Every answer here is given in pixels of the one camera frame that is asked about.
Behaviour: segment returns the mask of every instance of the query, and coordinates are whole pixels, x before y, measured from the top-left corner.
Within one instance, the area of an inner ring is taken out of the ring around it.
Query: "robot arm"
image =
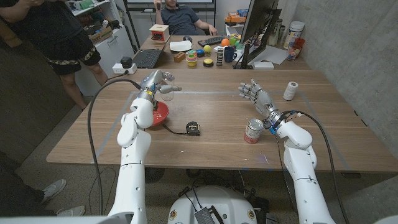
[[[255,80],[251,83],[241,83],[240,96],[251,100],[266,118],[272,134],[286,138],[284,164],[294,181],[300,223],[335,223],[315,175],[317,157],[311,145],[311,134],[293,121],[286,122],[285,115],[279,112],[269,94]]]
[[[129,114],[123,115],[118,133],[121,148],[121,166],[113,207],[108,216],[118,217],[121,223],[147,223],[145,206],[145,157],[151,137],[143,131],[154,122],[157,107],[155,94],[178,91],[181,88],[166,84],[174,77],[157,70],[141,82],[141,91],[132,102]]]

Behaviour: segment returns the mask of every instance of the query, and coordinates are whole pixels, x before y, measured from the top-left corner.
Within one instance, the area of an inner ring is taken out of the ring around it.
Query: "person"
[[[169,25],[169,32],[173,35],[199,35],[197,28],[208,29],[210,35],[217,35],[217,29],[207,22],[203,22],[188,6],[180,6],[177,0],[165,0],[166,7],[158,10],[157,4],[162,0],[154,0],[156,10],[156,24]]]
[[[75,82],[82,61],[104,85],[108,80],[99,65],[100,53],[65,4],[66,0],[1,0],[0,17],[17,34],[24,34],[46,57],[60,76],[66,93],[81,108],[86,107]]]
[[[24,184],[13,171],[0,164],[0,217],[51,216],[75,217],[85,212],[85,206],[54,212],[44,209],[44,204],[57,196],[66,186],[64,179],[57,180],[44,190],[35,190]]]

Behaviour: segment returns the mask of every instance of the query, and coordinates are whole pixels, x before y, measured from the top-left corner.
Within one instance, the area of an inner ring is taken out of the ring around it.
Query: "whiteboard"
[[[177,1],[179,4],[203,4],[203,3],[213,3],[213,0],[178,0]],[[127,0],[127,3],[133,3],[133,4],[149,4],[149,3],[154,3],[154,0]]]

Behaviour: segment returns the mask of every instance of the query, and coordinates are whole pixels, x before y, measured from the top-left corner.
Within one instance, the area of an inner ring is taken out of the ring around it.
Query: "hand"
[[[45,0],[20,0],[20,1],[29,7],[34,7],[43,4]]]
[[[212,25],[209,25],[209,32],[210,35],[217,35],[218,31],[216,28],[214,28]]]
[[[157,5],[160,4],[160,7],[162,7],[162,0],[154,0],[154,5],[155,5],[155,10],[157,10]]]

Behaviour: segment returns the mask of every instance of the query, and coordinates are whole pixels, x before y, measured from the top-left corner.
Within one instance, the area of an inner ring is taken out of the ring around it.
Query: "white plate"
[[[172,51],[186,51],[191,50],[192,43],[189,40],[170,42],[170,50]]]

